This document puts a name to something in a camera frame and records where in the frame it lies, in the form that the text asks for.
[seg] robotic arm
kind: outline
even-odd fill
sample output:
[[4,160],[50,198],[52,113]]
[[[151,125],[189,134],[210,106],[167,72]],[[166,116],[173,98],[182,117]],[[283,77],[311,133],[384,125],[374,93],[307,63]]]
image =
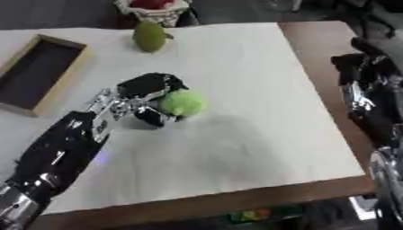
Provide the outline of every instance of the robotic arm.
[[0,230],[24,229],[78,178],[107,141],[114,123],[134,115],[157,127],[177,118],[153,107],[187,89],[174,75],[146,74],[101,90],[83,111],[71,111],[39,137],[0,185]]

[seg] white paper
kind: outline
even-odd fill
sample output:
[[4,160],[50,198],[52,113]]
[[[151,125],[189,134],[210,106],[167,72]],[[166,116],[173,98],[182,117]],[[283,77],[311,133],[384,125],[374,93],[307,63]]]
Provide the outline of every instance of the white paper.
[[91,55],[40,118],[0,111],[0,180],[13,159],[102,88],[148,72],[177,75],[208,108],[160,130],[126,119],[48,213],[363,175],[275,23],[171,29],[154,54],[132,31],[0,31],[0,63],[35,33],[87,43]]

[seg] wooden tabletop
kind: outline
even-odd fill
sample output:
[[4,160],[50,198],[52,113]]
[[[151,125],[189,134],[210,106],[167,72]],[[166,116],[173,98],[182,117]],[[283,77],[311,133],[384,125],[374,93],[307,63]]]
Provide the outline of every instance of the wooden tabletop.
[[[354,52],[350,47],[354,33],[343,22],[290,22],[281,23],[280,27],[361,166],[367,169],[371,145],[360,129],[347,118],[337,85],[338,73],[330,63],[332,56]],[[330,199],[371,191],[371,179],[360,176],[51,214],[38,218],[31,229],[104,229],[215,216],[245,208]]]

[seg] floor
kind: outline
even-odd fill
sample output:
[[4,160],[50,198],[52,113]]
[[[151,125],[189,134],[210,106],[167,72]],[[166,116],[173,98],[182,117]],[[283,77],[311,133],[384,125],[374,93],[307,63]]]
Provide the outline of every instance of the floor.
[[[95,27],[116,28],[116,10],[113,0],[1,0],[0,30]],[[288,11],[291,0],[193,0],[201,24],[227,22],[296,22],[322,21],[328,18],[344,18],[356,33],[360,28],[354,20],[342,17],[343,9],[330,9],[331,0],[305,0],[297,13]],[[403,13],[387,13],[377,8],[377,14],[395,25],[397,35],[385,39],[384,28],[373,24],[370,41],[388,52],[403,70]],[[284,229],[376,229],[373,222],[357,224],[352,219],[346,199],[330,200],[325,203],[309,204],[309,213],[304,221],[311,226],[298,223],[298,228]],[[221,217],[186,222],[173,222],[167,225],[131,226],[129,229],[278,229],[267,223],[258,225],[232,226],[223,224]]]

